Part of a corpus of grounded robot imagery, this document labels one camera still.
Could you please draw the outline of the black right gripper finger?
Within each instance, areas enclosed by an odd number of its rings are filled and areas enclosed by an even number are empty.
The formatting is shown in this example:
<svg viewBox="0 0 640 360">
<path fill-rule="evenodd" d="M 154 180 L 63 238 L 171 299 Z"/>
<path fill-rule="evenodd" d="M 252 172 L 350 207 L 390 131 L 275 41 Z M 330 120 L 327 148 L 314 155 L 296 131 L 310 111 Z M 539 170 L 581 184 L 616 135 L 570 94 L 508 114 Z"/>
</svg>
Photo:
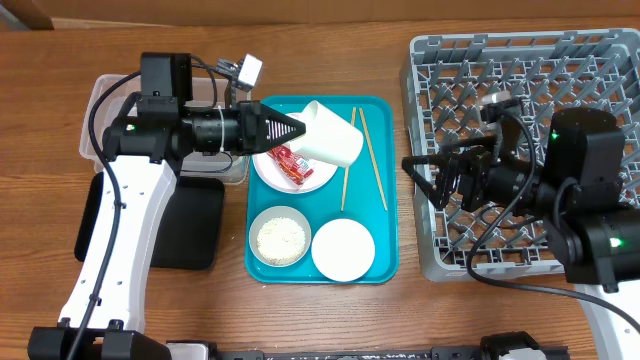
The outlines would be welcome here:
<svg viewBox="0 0 640 360">
<path fill-rule="evenodd" d="M 416 169 L 417 165 L 435 165 L 439 170 L 447 170 L 448 160 L 444 155 L 420 155 L 404 157 L 402 169 L 414 181 L 436 210 L 442 210 L 448 204 L 448 185 L 446 173 L 439 173 L 434 183 L 428 181 Z"/>
<path fill-rule="evenodd" d="M 492 150 L 496 144 L 497 137 L 495 135 L 474 137 L 459 140 L 457 142 L 447 143 L 440 146 L 441 153 L 449 153 L 458 151 L 459 149 L 471 148 L 474 146 L 483 146 Z"/>
</svg>

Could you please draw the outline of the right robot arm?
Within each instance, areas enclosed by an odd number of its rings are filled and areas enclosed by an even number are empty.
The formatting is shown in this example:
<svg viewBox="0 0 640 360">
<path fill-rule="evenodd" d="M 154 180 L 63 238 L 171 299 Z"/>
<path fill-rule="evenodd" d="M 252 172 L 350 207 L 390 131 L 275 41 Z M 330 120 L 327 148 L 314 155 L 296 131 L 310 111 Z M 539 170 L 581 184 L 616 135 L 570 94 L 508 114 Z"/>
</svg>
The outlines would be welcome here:
<svg viewBox="0 0 640 360">
<path fill-rule="evenodd" d="M 572 298 L 580 302 L 602 359 L 639 356 L 639 211 L 622 201 L 625 135 L 615 117 L 591 108 L 568 108 L 551 120 L 545 161 L 515 157 L 521 138 L 534 141 L 514 111 L 486 106 L 490 136 L 444 145 L 439 153 L 409 156 L 402 167 L 434 208 L 452 194 L 463 210 L 487 203 L 501 213 L 475 241 L 471 253 L 489 243 L 507 215 L 542 221 L 549 248 L 562 264 L 570 289 L 514 283 L 465 268 L 484 284 Z"/>
</svg>

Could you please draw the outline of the grey bowl with rice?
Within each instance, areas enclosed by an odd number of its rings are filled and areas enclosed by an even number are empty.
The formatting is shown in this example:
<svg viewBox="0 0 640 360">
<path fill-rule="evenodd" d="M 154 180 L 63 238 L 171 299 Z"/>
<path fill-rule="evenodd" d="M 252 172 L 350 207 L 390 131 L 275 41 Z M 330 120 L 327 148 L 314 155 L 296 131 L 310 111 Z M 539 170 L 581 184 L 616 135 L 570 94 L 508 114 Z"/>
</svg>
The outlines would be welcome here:
<svg viewBox="0 0 640 360">
<path fill-rule="evenodd" d="M 261 263 L 276 268 L 299 262 L 309 250 L 311 240 L 306 217 L 287 206 L 261 212 L 251 223 L 248 235 L 251 253 Z"/>
</svg>

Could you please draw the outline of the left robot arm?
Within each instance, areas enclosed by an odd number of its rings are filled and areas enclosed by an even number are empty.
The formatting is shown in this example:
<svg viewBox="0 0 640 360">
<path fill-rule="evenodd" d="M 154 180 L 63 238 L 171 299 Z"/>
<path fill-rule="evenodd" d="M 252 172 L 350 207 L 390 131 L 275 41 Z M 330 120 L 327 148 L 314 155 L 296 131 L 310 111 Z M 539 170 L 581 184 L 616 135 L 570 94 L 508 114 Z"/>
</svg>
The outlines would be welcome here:
<svg viewBox="0 0 640 360">
<path fill-rule="evenodd" d="M 141 56 L 140 90 L 90 142 L 102 188 L 76 285 L 53 327 L 32 330 L 32 359 L 208 359 L 211 345 L 161 343 L 145 332 L 148 273 L 158 230 L 186 156 L 253 155 L 302 136 L 305 125 L 257 101 L 193 105 L 189 53 Z"/>
</svg>

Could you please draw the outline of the white paper cup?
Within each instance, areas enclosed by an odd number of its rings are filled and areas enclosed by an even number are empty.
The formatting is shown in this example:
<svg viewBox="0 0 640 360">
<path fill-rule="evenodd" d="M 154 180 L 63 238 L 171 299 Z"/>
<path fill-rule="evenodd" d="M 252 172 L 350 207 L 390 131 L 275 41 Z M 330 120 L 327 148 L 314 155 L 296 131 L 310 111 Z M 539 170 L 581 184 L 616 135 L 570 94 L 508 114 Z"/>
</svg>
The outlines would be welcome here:
<svg viewBox="0 0 640 360">
<path fill-rule="evenodd" d="M 294 153 L 339 167 L 348 167 L 359 157 L 364 143 L 362 132 L 320 102 L 311 101 L 298 119 L 305 124 L 306 132 L 288 142 Z"/>
</svg>

